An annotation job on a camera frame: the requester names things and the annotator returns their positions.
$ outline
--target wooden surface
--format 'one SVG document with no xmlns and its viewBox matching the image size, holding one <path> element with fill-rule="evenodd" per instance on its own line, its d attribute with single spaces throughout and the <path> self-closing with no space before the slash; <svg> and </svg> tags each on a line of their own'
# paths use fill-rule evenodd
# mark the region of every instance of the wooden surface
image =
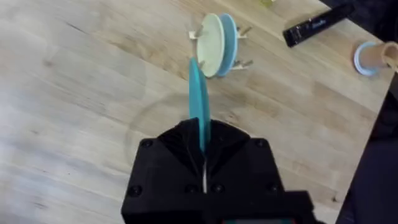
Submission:
<svg viewBox="0 0 398 224">
<path fill-rule="evenodd" d="M 212 117 L 267 138 L 287 189 L 333 223 L 391 72 L 351 63 L 373 36 L 343 21 L 294 49 L 282 30 L 317 0 L 0 0 L 0 223 L 123 223 L 142 138 L 188 117 L 187 32 L 204 14 L 253 26 L 246 71 L 208 80 Z"/>
</svg>

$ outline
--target black object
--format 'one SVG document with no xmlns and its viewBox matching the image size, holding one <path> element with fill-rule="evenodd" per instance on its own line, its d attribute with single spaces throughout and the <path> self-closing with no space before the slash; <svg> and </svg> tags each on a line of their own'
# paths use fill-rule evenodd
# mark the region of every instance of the black object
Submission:
<svg viewBox="0 0 398 224">
<path fill-rule="evenodd" d="M 381 40 L 398 41 L 398 1 L 321 0 L 329 7 L 350 3 L 355 11 L 348 18 Z"/>
<path fill-rule="evenodd" d="M 286 44 L 293 47 L 319 32 L 335 25 L 354 11 L 352 4 L 335 7 L 317 17 L 297 24 L 283 32 Z"/>
<path fill-rule="evenodd" d="M 205 158 L 198 120 L 182 121 L 139 146 L 123 202 L 127 224 L 221 223 L 223 220 L 292 219 L 318 223 L 308 192 L 286 192 L 265 139 L 252 139 L 211 121 Z"/>
</svg>

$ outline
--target wooden peg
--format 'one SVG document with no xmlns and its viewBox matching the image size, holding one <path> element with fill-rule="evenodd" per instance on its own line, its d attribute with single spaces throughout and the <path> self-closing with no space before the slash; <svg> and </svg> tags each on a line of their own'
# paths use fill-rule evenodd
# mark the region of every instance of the wooden peg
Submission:
<svg viewBox="0 0 398 224">
<path fill-rule="evenodd" d="M 199 63 L 199 68 L 202 69 L 204 65 L 205 65 L 205 61 L 201 61 L 201 62 Z"/>
<path fill-rule="evenodd" d="M 244 30 L 242 31 L 242 33 L 241 33 L 241 36 L 246 35 L 251 29 L 253 29 L 253 27 L 248 27 L 248 28 L 244 29 Z"/>
<path fill-rule="evenodd" d="M 250 65 L 252 65 L 254 63 L 254 61 L 253 60 L 249 60 L 249 61 L 247 61 L 247 62 L 244 62 L 244 63 L 242 63 L 242 67 L 248 67 L 248 66 L 250 66 Z"/>
<path fill-rule="evenodd" d="M 203 25 L 195 32 L 195 38 L 200 37 L 203 34 Z"/>
<path fill-rule="evenodd" d="M 236 60 L 236 61 L 234 61 L 234 67 L 236 67 L 236 66 L 238 66 L 238 65 L 240 65 L 242 63 L 242 61 L 240 61 L 240 60 Z"/>
</svg>

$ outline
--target screw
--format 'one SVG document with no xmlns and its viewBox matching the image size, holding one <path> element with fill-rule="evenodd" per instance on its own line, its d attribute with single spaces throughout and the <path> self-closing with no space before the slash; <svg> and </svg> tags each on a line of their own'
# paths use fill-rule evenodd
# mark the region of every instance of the screw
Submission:
<svg viewBox="0 0 398 224">
<path fill-rule="evenodd" d="M 151 147 L 154 142 L 152 140 L 142 140 L 141 146 L 142 147 Z"/>
<path fill-rule="evenodd" d="M 197 193 L 198 191 L 199 191 L 199 188 L 196 185 L 190 184 L 185 187 L 185 193 L 192 194 L 192 193 Z"/>
<path fill-rule="evenodd" d="M 263 139 L 258 139 L 256 141 L 256 146 L 258 146 L 258 147 L 264 147 L 265 144 L 266 143 L 265 143 L 265 141 Z"/>
<path fill-rule="evenodd" d="M 140 185 L 133 185 L 129 188 L 127 194 L 130 197 L 138 197 L 142 193 L 142 187 Z"/>
<path fill-rule="evenodd" d="M 222 192 L 224 192 L 225 191 L 225 187 L 223 186 L 223 185 L 221 185 L 221 184 L 213 184 L 213 186 L 211 186 L 211 190 L 214 192 L 214 193 L 222 193 Z"/>
</svg>

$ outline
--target blue plate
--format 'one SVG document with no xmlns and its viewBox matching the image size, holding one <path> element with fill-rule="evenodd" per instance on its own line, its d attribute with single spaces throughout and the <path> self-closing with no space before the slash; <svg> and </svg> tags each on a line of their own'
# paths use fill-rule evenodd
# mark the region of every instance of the blue plate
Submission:
<svg viewBox="0 0 398 224">
<path fill-rule="evenodd" d="M 225 77 L 233 67 L 238 51 L 238 30 L 234 19 L 229 14 L 220 15 L 220 20 L 224 27 L 225 50 L 223 62 L 217 74 L 219 77 Z"/>
<path fill-rule="evenodd" d="M 199 119 L 199 147 L 204 152 L 210 140 L 209 96 L 205 75 L 194 58 L 189 63 L 189 117 Z"/>
</svg>

